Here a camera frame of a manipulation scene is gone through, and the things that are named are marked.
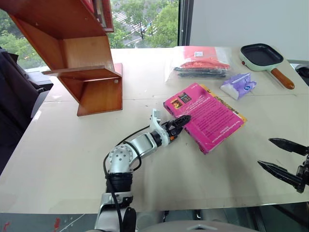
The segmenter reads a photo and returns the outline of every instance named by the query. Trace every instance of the book cover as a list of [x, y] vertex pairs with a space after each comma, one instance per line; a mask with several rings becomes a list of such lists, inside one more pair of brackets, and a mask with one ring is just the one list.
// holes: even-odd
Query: book cover
[[191, 116], [184, 129], [195, 139], [204, 154], [213, 150], [246, 121], [245, 117], [206, 86], [197, 83], [166, 100], [164, 107], [174, 117]]

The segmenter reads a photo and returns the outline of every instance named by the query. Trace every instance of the frying pan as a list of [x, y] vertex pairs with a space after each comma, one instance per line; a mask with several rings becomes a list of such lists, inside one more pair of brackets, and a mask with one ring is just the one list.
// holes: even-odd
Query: frying pan
[[277, 69], [277, 66], [283, 61], [283, 57], [271, 46], [263, 43], [243, 46], [240, 49], [239, 57], [241, 63], [252, 71], [269, 71], [286, 88], [294, 89], [294, 83]]

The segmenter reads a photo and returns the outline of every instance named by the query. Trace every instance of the floor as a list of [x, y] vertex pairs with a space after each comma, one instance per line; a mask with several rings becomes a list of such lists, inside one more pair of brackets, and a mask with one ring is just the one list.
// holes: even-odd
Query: floor
[[[308, 232], [309, 205], [295, 203], [281, 205], [300, 220], [302, 226], [271, 205], [258, 207], [267, 232]], [[201, 210], [201, 217], [206, 221], [220, 221], [250, 229], [255, 229], [250, 216], [250, 208], [225, 208]], [[143, 212], [137, 216], [137, 231], [162, 222], [164, 212]], [[0, 232], [85, 232], [94, 227], [96, 214], [83, 215], [29, 215], [0, 214]], [[170, 211], [166, 221], [193, 220], [193, 210]]]

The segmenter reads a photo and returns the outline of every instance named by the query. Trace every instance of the purple package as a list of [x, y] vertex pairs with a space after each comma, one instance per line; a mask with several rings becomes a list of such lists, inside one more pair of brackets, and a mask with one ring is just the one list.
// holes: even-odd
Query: purple package
[[251, 81], [251, 74], [237, 74], [227, 81], [224, 81], [220, 89], [230, 95], [235, 100], [243, 97], [256, 86], [255, 81]]
[[246, 121], [206, 86], [197, 83], [166, 100], [164, 107], [174, 117], [191, 116], [184, 129], [195, 139], [204, 154], [213, 150]]

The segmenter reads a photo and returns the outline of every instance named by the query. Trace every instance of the green foliage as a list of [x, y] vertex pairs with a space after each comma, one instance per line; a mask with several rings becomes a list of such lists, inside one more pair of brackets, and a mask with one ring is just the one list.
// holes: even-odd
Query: green foliage
[[45, 65], [41, 57], [3, 10], [0, 10], [0, 46], [10, 53], [19, 55], [17, 62], [23, 69]]
[[120, 0], [117, 11], [124, 12], [127, 16], [126, 23], [132, 25], [134, 31], [143, 40], [147, 27], [163, 7], [165, 1], [154, 0]]
[[158, 14], [149, 28], [151, 47], [175, 47], [178, 37], [178, 2], [173, 1]]
[[111, 48], [126, 48], [124, 45], [124, 39], [129, 40], [131, 38], [130, 31], [128, 31], [120, 22], [113, 21], [114, 33], [108, 33], [108, 39], [110, 41]]

